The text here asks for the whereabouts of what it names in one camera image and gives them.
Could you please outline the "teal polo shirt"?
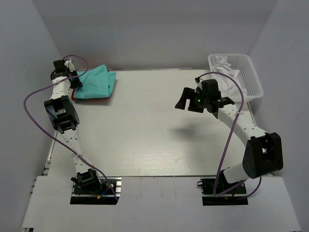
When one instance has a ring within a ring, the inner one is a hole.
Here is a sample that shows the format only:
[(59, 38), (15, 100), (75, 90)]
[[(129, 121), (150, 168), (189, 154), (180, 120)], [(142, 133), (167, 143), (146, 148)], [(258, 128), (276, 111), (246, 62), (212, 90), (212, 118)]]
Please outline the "teal polo shirt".
[(108, 98), (113, 91), (116, 72), (110, 72), (105, 65), (100, 65), (88, 70), (79, 79), (83, 86), (75, 89), (75, 99)]

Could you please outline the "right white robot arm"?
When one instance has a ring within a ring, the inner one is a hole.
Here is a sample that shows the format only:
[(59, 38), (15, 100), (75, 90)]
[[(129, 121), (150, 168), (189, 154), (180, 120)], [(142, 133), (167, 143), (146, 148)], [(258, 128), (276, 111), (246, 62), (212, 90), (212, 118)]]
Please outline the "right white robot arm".
[(218, 188), (222, 192), (230, 192), (236, 182), (256, 179), (283, 168), (281, 137), (276, 132), (266, 132), (242, 115), (229, 97), (222, 97), (216, 80), (201, 81), (195, 89), (185, 87), (175, 108), (197, 113), (207, 110), (244, 144), (242, 162), (219, 170)]

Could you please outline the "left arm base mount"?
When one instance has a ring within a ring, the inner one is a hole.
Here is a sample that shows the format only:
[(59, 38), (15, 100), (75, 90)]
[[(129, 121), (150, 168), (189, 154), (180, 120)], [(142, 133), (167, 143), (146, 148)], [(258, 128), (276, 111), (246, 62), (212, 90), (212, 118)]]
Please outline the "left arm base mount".
[(121, 194), (120, 177), (104, 178), (89, 169), (72, 177), (71, 205), (116, 205)]

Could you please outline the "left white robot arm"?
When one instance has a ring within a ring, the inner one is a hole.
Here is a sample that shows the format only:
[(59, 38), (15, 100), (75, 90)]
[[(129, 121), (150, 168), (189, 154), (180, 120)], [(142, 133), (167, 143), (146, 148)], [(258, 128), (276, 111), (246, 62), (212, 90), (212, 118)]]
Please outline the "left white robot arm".
[(71, 90), (83, 84), (70, 58), (56, 60), (53, 65), (55, 69), (50, 76), (52, 95), (44, 102), (44, 107), (53, 128), (61, 135), (64, 147), (71, 152), (77, 178), (89, 175), (85, 187), (96, 193), (101, 190), (102, 181), (97, 178), (97, 171), (84, 155), (78, 132), (80, 120), (69, 96)]

